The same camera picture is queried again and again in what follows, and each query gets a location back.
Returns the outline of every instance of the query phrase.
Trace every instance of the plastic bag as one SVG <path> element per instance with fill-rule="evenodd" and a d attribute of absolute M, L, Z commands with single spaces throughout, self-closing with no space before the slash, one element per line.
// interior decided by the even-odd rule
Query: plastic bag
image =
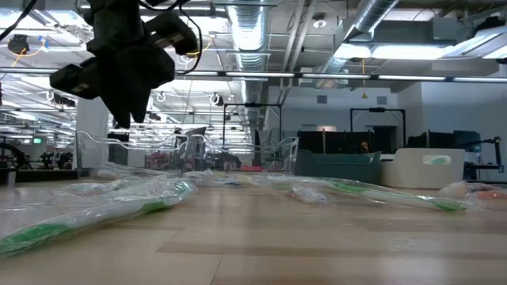
<path fill-rule="evenodd" d="M 166 175 L 168 177 L 178 177 L 179 172 L 174 171 L 158 171 L 152 169 L 142 169 L 120 165 L 114 162 L 102 162 L 100 167 L 94 169 L 91 173 L 93 177 L 120 179 L 126 177 L 155 177 L 158 175 Z"/>
<path fill-rule="evenodd" d="M 466 201 L 458 199 L 412 195 L 405 192 L 395 191 L 390 188 L 354 180 L 290 176 L 271 176 L 267 179 L 270 182 L 284 182 L 293 184 L 305 182 L 311 183 L 313 185 L 322 185 L 342 194 L 362 197 L 375 202 L 393 203 L 407 207 L 418 207 L 440 211 L 463 211 L 466 210 L 468 206 Z"/>
<path fill-rule="evenodd" d="M 44 192 L 45 196 L 37 197 L 39 203 L 26 203 L 23 197 L 15 199 L 20 194 L 13 193 L 10 207 L 0 208 L 0 256 L 18 253 L 87 226 L 173 206 L 194 191 L 187 180 L 158 176 L 102 186 L 73 184 Z"/>
<path fill-rule="evenodd" d="M 507 189 L 497 185 L 460 181 L 442 188 L 438 194 L 462 199 L 469 209 L 507 210 Z"/>

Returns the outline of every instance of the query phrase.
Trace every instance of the green plastic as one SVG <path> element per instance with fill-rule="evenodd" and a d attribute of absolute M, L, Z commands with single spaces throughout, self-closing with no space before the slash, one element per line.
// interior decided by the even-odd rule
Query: green plastic
<path fill-rule="evenodd" d="M 0 240 L 0 255 L 22 251 L 34 245 L 39 245 L 48 239 L 61 237 L 74 231 L 63 224 L 40 224 L 30 226 Z"/>

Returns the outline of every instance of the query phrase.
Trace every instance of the ceiling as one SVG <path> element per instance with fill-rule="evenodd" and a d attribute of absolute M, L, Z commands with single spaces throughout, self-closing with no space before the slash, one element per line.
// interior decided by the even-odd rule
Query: ceiling
<path fill-rule="evenodd" d="M 296 9 L 296 0 L 281 1 L 278 6 L 269 11 L 269 48 L 268 69 L 279 71 L 283 62 L 285 49 L 288 44 L 288 33 L 293 22 Z M 502 7 L 504 1 L 406 1 L 402 0 L 384 20 L 392 21 L 429 21 L 434 17 L 461 17 L 465 14 L 472 15 L 484 10 Z M 305 37 L 303 48 L 297 59 L 296 70 L 301 67 L 318 67 L 334 53 L 333 34 L 337 29 L 340 19 L 345 19 L 356 12 L 359 1 L 320 1 L 315 7 L 316 13 L 323 13 L 326 26 L 315 28 L 310 25 Z M 19 11 L 11 8 L 1 8 L 0 4 L 0 31 L 11 25 Z M 80 18 L 78 14 L 51 14 L 61 25 L 67 28 L 48 28 L 34 18 L 27 17 L 12 34 L 20 33 L 29 35 L 29 54 L 36 55 L 20 58 L 12 54 L 6 47 L 7 41 L 0 43 L 0 66 L 9 67 L 16 62 L 16 67 L 64 67 L 69 63 L 79 64 L 84 59 L 92 56 L 86 51 L 85 42 L 92 37 L 91 28 Z M 203 29 L 203 45 L 208 47 L 203 52 L 198 70 L 235 70 L 236 59 L 234 46 L 231 38 L 231 27 L 225 18 L 193 17 L 193 20 Z M 178 70 L 188 69 L 193 65 L 191 59 L 177 56 L 171 48 L 167 49 L 176 63 Z M 397 59 L 365 59 L 363 62 L 349 61 L 345 65 L 349 73 L 367 74 L 439 74 L 439 75 L 488 75 L 497 70 L 494 60 L 485 59 L 462 59 L 462 60 L 397 60 Z M 38 108 L 38 109 L 61 109 L 62 106 L 48 100 L 52 90 L 47 77 L 28 76 L 19 74 L 7 74 L 2 79 L 3 100 L 10 103 L 11 107 Z M 347 85 L 349 90 L 362 87 L 362 81 L 350 81 Z M 391 88 L 388 93 L 398 92 L 405 88 L 405 83 L 400 82 L 368 82 L 368 88 Z M 78 101 L 77 97 L 54 91 L 61 96 L 69 97 Z M 201 80 L 175 80 L 164 84 L 153 92 L 153 109 L 164 111 L 184 112 L 222 112 L 223 108 L 213 105 L 210 96 L 218 94 L 229 103 L 242 103 L 240 81 L 201 81 Z M 288 95 L 288 108 L 302 108 L 306 101 L 302 98 L 304 92 L 292 91 Z M 270 96 L 274 102 L 276 96 Z M 75 112 L 44 113 L 43 116 L 57 121 L 68 122 L 75 125 Z M 9 122 L 20 121 L 27 123 L 22 118 L 7 118 L 3 113 L 4 120 Z M 221 121 L 222 116 L 197 116 L 194 122 L 211 123 Z M 233 121 L 239 121 L 239 116 L 233 117 Z M 183 115 L 171 115 L 170 118 L 162 116 L 162 121 L 181 122 Z"/>

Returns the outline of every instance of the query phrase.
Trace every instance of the black monitor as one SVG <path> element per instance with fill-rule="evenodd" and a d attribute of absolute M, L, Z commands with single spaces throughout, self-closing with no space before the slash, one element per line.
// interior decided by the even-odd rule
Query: black monitor
<path fill-rule="evenodd" d="M 454 131 L 456 148 L 464 149 L 466 152 L 480 153 L 481 134 L 475 131 Z"/>
<path fill-rule="evenodd" d="M 422 133 L 422 135 L 418 136 L 410 136 L 408 142 L 406 143 L 406 147 L 411 148 L 426 148 L 427 146 L 427 135 L 426 133 Z"/>
<path fill-rule="evenodd" d="M 326 153 L 341 154 L 345 151 L 345 133 L 341 131 L 326 132 Z"/>
<path fill-rule="evenodd" d="M 430 148 L 456 148 L 456 141 L 453 133 L 440 133 L 428 131 Z"/>
<path fill-rule="evenodd" d="M 321 131 L 300 131 L 299 134 L 300 150 L 309 150 L 313 154 L 324 153 L 324 142 Z"/>

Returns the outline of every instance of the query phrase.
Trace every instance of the white column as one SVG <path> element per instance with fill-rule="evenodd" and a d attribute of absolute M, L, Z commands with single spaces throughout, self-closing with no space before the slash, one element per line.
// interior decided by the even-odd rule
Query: white column
<path fill-rule="evenodd" d="M 107 138 L 108 116 L 109 110 L 100 97 L 93 100 L 79 98 L 76 130 L 86 131 L 94 137 Z M 108 161 L 109 148 L 107 145 L 99 145 L 83 135 L 78 135 L 76 142 L 78 140 L 83 168 L 96 167 L 102 162 Z M 76 151 L 74 148 L 74 167 L 77 166 L 78 160 Z"/>

